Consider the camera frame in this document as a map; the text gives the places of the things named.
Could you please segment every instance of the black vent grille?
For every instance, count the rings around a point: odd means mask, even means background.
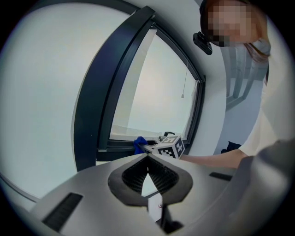
[[[129,188],[142,194],[142,186],[147,174],[148,160],[144,158],[125,170],[122,174],[122,180]]]
[[[81,195],[70,193],[43,220],[43,223],[59,232],[82,198]]]
[[[148,173],[161,194],[171,189],[178,182],[177,173],[150,157],[140,160],[125,170],[122,174],[122,180],[129,188],[141,194],[143,182]]]
[[[152,158],[149,158],[148,173],[161,194],[170,190],[179,178],[176,172]]]
[[[226,181],[231,181],[232,176],[231,175],[225,175],[217,172],[212,172],[209,176],[217,178],[217,179],[222,179]]]

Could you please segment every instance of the black slot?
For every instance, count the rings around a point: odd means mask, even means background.
[[[147,144],[150,145],[150,146],[153,146],[153,145],[156,145],[157,142],[155,140],[148,140]]]
[[[125,205],[147,207],[148,199],[141,195],[147,174],[166,205],[181,202],[193,186],[193,179],[188,172],[152,154],[143,154],[113,170],[108,185]]]
[[[217,172],[212,172],[209,176],[217,178],[217,179],[222,179],[226,181],[231,181],[232,176],[231,175],[225,175]]]
[[[82,198],[81,195],[70,193],[43,220],[43,223],[59,232]]]

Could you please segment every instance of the sleeve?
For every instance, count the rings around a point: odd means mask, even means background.
[[[261,103],[260,109],[258,113],[258,117],[256,119],[255,125],[248,136],[248,139],[245,141],[243,145],[240,146],[240,150],[244,152],[247,156],[254,156],[257,154],[257,149],[260,144],[261,137],[261,120],[262,120],[262,109],[261,104],[264,103],[266,94],[266,84],[263,83],[262,93],[261,93]]]

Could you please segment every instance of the black object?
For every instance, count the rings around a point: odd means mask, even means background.
[[[96,160],[97,161],[113,161],[118,160],[124,157],[134,155],[134,147],[120,147],[117,149],[112,149],[109,152],[96,152]]]
[[[231,175],[225,175],[217,172],[212,172],[209,176],[217,178],[217,179],[222,179],[226,181],[231,181],[232,176]]]
[[[167,206],[163,206],[162,208],[162,218],[160,219],[160,227],[166,234],[170,234],[180,228],[183,225],[179,221],[173,221],[171,218],[171,214],[167,208]]]
[[[232,150],[239,149],[240,146],[241,146],[241,144],[236,144],[236,143],[234,143],[234,142],[230,142],[230,141],[229,141],[229,145],[227,146],[226,149],[222,149],[222,150],[221,150],[221,154],[222,154],[222,153],[227,153],[227,152],[232,151]]]
[[[269,65],[267,66],[267,72],[265,76],[266,83],[268,82],[268,75],[269,75]]]
[[[83,197],[70,193],[65,199],[43,220],[43,223],[54,231],[59,232]]]
[[[202,49],[207,55],[212,54],[212,46],[208,39],[201,33],[195,33],[193,35],[194,44],[197,45],[200,49]]]
[[[145,196],[145,198],[146,198],[146,199],[149,199],[149,198],[151,198],[151,197],[157,195],[158,193],[159,193],[159,191],[156,191],[156,192],[154,192],[154,193],[152,193],[152,194],[150,194],[150,195]]]
[[[147,144],[150,146],[156,145],[157,142],[155,140],[147,140]]]
[[[165,133],[164,133],[164,136],[166,136],[166,137],[167,137],[167,136],[168,136],[168,134],[173,134],[173,135],[175,135],[175,133],[173,133],[173,132],[165,132]]]
[[[202,3],[201,3],[201,5],[200,5],[200,9],[199,9],[200,15],[202,15],[202,13],[203,13],[203,11],[205,9],[206,4],[207,4],[207,0],[203,0]]]
[[[158,148],[158,152],[161,153],[162,155],[169,155],[172,158],[175,158],[176,159],[172,147]]]
[[[188,172],[152,154],[115,169],[108,178],[108,185],[124,204],[147,207],[148,200],[141,196],[147,174],[161,193],[163,206],[182,201],[193,186],[193,179]]]

